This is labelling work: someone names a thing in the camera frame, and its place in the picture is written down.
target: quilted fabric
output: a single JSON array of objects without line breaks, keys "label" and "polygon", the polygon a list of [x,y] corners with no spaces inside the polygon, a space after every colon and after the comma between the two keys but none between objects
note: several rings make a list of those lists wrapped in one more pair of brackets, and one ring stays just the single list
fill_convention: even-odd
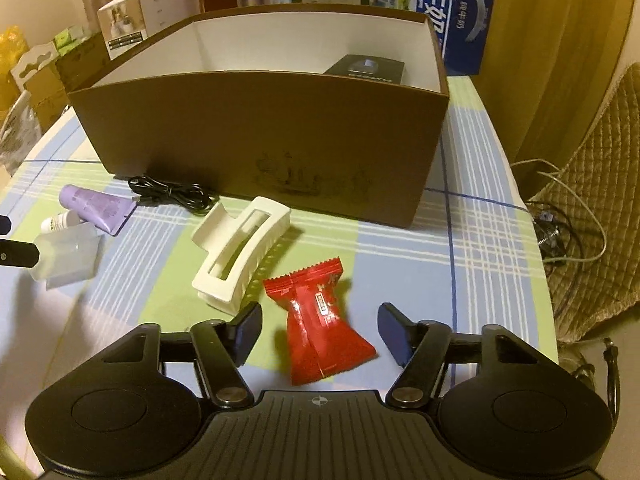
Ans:
[{"label": "quilted fabric", "polygon": [[[640,64],[633,64],[596,127],[587,135],[559,177],[592,209],[607,234],[601,259],[568,263],[548,279],[554,309],[576,287],[562,312],[556,312],[556,333],[563,342],[581,339],[596,324],[640,300]],[[602,240],[593,219],[562,186],[552,182],[533,200],[564,210],[584,245],[585,256],[598,254]]]}]

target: yellow plastic bag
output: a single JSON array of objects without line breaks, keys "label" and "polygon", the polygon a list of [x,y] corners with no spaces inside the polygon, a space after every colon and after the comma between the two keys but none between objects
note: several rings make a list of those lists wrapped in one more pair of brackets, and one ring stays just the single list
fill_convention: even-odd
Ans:
[{"label": "yellow plastic bag", "polygon": [[17,25],[0,34],[0,124],[9,113],[9,108],[20,97],[11,69],[28,49],[24,34]]}]

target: hand cream tube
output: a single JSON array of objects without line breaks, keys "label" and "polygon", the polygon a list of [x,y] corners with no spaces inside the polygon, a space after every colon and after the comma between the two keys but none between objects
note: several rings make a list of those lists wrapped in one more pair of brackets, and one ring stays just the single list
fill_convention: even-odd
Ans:
[{"label": "hand cream tube", "polygon": [[121,198],[72,184],[63,187],[58,198],[62,207],[75,211],[82,220],[91,222],[111,236],[118,234],[138,205],[130,198]]}]

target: table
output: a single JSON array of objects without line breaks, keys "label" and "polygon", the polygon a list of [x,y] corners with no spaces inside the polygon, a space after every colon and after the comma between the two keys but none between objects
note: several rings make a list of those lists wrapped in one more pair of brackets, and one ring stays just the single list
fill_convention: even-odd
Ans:
[{"label": "table", "polygon": [[[354,370],[304,386],[320,390],[377,388],[384,395],[399,373],[376,328],[389,301],[413,320],[434,319],[457,332],[502,324],[557,360],[552,309],[530,217],[504,152],[469,78],[450,78],[451,102],[431,173],[408,229],[300,210],[292,228],[245,300],[264,309],[264,327],[241,372],[254,392],[290,388],[286,312],[261,280],[340,256],[337,295],[350,324],[378,350]],[[32,150],[0,195],[10,237],[31,241],[44,218],[62,211],[65,184],[132,196],[107,174],[73,110]],[[222,198],[238,213],[248,203]],[[53,290],[27,270],[0,267],[0,465],[25,478],[40,465],[24,433],[24,414],[46,386],[141,322],[166,332],[187,330],[213,310],[191,288],[204,252],[190,240],[198,219],[173,205],[139,207],[117,237],[102,236],[97,275]],[[194,387],[190,365],[169,374]],[[447,385],[472,374],[451,367]]]}]

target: red snack package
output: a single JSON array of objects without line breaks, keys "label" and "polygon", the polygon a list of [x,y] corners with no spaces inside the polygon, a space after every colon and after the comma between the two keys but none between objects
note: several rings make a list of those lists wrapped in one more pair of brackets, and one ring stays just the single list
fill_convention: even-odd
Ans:
[{"label": "red snack package", "polygon": [[340,258],[264,280],[264,290],[287,309],[291,383],[312,383],[350,370],[376,356],[364,338],[338,316],[334,285]]}]

